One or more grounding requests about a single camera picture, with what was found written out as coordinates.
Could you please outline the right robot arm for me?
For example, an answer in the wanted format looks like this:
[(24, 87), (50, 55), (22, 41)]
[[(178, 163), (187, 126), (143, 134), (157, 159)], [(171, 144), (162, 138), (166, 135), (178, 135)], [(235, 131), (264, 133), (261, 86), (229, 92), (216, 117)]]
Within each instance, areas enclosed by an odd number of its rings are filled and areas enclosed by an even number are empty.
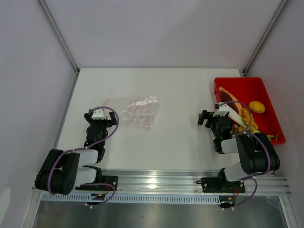
[(209, 128), (213, 135), (214, 150), (222, 154), (235, 153), (239, 161), (220, 169), (216, 177), (205, 177), (196, 181), (204, 193), (244, 193), (244, 181), (255, 175), (264, 175), (280, 167), (279, 157), (265, 133), (242, 133), (232, 136), (232, 120), (227, 114), (203, 110), (199, 114), (198, 125)]

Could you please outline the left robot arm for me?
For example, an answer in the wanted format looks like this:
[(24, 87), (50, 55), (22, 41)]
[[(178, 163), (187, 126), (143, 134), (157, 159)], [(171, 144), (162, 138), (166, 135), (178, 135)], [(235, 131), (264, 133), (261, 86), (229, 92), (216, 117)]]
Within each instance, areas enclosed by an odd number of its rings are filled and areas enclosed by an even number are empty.
[(52, 195), (68, 195), (73, 189), (115, 190), (115, 183), (104, 177), (96, 165), (104, 158), (106, 140), (113, 135), (108, 129), (118, 129), (118, 114), (109, 108), (106, 117), (102, 107), (89, 110), (84, 118), (89, 124), (84, 146), (66, 151), (51, 149), (36, 176), (36, 189)]

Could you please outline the white green leek toy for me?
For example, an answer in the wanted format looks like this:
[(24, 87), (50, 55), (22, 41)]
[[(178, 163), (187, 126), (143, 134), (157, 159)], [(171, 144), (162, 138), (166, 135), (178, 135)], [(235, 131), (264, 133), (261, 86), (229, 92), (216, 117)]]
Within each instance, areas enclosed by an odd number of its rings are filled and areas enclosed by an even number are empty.
[(235, 124), (247, 128), (248, 125), (245, 124), (245, 122), (242, 119), (242, 116), (236, 113), (233, 109), (229, 111), (228, 114), (229, 118), (235, 122)]

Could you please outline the clear zip top bag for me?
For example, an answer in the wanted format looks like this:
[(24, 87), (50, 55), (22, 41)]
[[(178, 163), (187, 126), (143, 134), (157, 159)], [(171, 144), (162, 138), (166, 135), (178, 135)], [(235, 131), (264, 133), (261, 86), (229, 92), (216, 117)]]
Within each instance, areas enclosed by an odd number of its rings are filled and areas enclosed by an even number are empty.
[(160, 103), (155, 95), (139, 95), (123, 98), (107, 98), (103, 106), (114, 109), (120, 125), (138, 125), (147, 130), (154, 125)]

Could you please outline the papaya slice toy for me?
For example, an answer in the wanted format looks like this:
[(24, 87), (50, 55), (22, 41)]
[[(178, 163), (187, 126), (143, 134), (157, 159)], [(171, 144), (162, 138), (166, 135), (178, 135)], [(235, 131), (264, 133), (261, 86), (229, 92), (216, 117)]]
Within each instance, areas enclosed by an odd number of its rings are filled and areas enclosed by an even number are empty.
[(228, 106), (230, 106), (239, 115), (242, 114), (242, 110), (243, 110), (242, 105), (238, 103), (238, 100), (229, 91), (227, 91), (226, 89), (220, 86), (219, 93), (222, 102), (232, 101), (231, 103), (228, 104)]

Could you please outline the longan fruit bunch toy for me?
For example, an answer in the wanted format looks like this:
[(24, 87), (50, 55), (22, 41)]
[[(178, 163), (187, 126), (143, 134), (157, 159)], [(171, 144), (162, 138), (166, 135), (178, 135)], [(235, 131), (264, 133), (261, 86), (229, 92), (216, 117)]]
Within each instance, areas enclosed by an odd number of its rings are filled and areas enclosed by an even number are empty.
[[(245, 130), (245, 127), (241, 127), (237, 124), (234, 124), (232, 126), (232, 130), (230, 131), (230, 134), (233, 136), (233, 135), (236, 135), (236, 134), (239, 134), (239, 133), (243, 132), (244, 130)], [(255, 128), (253, 128), (253, 127), (249, 127), (246, 130), (247, 133), (254, 133), (254, 131), (255, 131)]]

